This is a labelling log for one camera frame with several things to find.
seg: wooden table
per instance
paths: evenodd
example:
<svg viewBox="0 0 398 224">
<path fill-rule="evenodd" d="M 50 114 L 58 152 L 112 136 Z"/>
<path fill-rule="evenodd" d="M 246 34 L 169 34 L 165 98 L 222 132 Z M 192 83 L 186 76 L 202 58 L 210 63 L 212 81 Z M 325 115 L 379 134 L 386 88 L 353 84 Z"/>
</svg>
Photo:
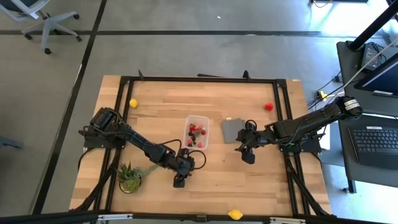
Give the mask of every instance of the wooden table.
<svg viewBox="0 0 398 224">
<path fill-rule="evenodd" d="M 120 76 L 104 76 L 95 112 L 101 107 L 114 106 L 119 80 Z M 293 117 L 308 113 L 301 81 L 287 80 L 287 86 Z M 279 95 L 286 118 L 282 90 Z M 239 143 L 224 144 L 221 132 L 222 121 L 229 117 L 253 119 L 259 127 L 277 121 L 276 110 L 264 109 L 265 103 L 275 103 L 272 85 L 135 81 L 132 97 L 139 106 L 130 108 L 127 123 L 153 142 L 182 139 L 188 115 L 209 117 L 207 163 L 204 168 L 193 171 L 182 189 L 172 186 L 175 173 L 162 168 L 146 177 L 136 193 L 124 194 L 115 186 L 113 212 L 226 215 L 237 208 L 244 215 L 292 214 L 283 155 L 278 146 L 255 149 L 256 163 L 249 165 L 234 151 Z M 178 149 L 178 143 L 170 146 Z M 200 154 L 193 156 L 199 166 L 203 158 Z M 104 149 L 95 149 L 82 160 L 70 208 L 79 206 L 97 184 L 103 157 Z M 301 159 L 307 188 L 323 209 L 330 212 L 319 161 L 311 154 L 301 154 Z M 129 143 L 122 151 L 121 162 L 131 162 L 133 167 L 143 169 L 152 165 L 141 150 Z M 107 192 L 106 185 L 101 208 Z M 299 192 L 296 186 L 297 203 L 302 212 Z"/>
</svg>

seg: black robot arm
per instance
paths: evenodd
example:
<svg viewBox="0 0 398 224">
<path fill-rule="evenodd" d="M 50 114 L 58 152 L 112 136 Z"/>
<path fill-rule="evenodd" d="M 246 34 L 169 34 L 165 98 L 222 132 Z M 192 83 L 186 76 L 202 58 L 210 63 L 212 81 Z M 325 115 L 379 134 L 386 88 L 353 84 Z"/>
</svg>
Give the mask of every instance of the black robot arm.
<svg viewBox="0 0 398 224">
<path fill-rule="evenodd" d="M 257 131 L 255 122 L 249 120 L 245 124 L 245 129 L 238 133 L 236 140 L 242 142 L 242 145 L 235 150 L 242 153 L 243 161 L 253 164 L 255 160 L 253 148 L 268 144 L 282 146 L 297 144 L 327 124 L 340 119 L 358 118 L 361 115 L 362 108 L 354 98 L 341 96 L 324 108 L 299 118 L 268 124 L 263 131 Z"/>
<path fill-rule="evenodd" d="M 111 108 L 99 109 L 90 121 L 90 125 L 85 126 L 80 133 L 85 137 L 100 136 L 107 141 L 124 139 L 135 145 L 144 151 L 151 162 L 177 172 L 174 177 L 174 187 L 184 187 L 185 179 L 195 167 L 195 161 L 188 155 L 188 149 L 178 150 L 176 153 L 165 144 L 148 141 L 126 124 L 120 114 Z"/>
</svg>

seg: red berry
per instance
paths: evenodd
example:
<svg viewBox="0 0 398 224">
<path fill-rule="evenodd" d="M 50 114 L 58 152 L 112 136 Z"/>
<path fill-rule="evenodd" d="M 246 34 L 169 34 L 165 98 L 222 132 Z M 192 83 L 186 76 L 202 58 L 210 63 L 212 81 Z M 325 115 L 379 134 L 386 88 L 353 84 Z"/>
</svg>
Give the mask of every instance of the red berry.
<svg viewBox="0 0 398 224">
<path fill-rule="evenodd" d="M 267 103 L 266 104 L 266 110 L 272 110 L 272 109 L 274 109 L 274 105 L 272 104 L 272 103 Z"/>
</svg>

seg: succulent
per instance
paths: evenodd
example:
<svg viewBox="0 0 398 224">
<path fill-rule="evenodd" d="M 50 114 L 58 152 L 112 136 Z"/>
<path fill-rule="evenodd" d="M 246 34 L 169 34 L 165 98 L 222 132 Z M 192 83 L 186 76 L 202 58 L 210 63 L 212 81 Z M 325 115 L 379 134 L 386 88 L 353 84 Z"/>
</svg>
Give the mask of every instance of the succulent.
<svg viewBox="0 0 398 224">
<path fill-rule="evenodd" d="M 131 169 L 131 163 L 127 166 L 125 163 L 120 165 L 118 170 L 119 184 L 121 190 L 126 193 L 136 192 L 141 186 L 142 178 L 156 169 L 158 165 L 153 165 L 147 170 L 141 170 L 139 167 Z"/>
</svg>

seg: monitor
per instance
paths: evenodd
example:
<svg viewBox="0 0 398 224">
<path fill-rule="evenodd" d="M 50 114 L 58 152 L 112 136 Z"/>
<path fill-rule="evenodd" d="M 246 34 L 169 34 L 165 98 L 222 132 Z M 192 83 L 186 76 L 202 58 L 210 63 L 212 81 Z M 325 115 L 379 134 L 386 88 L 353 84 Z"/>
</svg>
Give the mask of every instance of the monitor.
<svg viewBox="0 0 398 224">
<path fill-rule="evenodd" d="M 360 79 L 354 87 L 380 95 L 398 96 L 398 53 Z"/>
</svg>

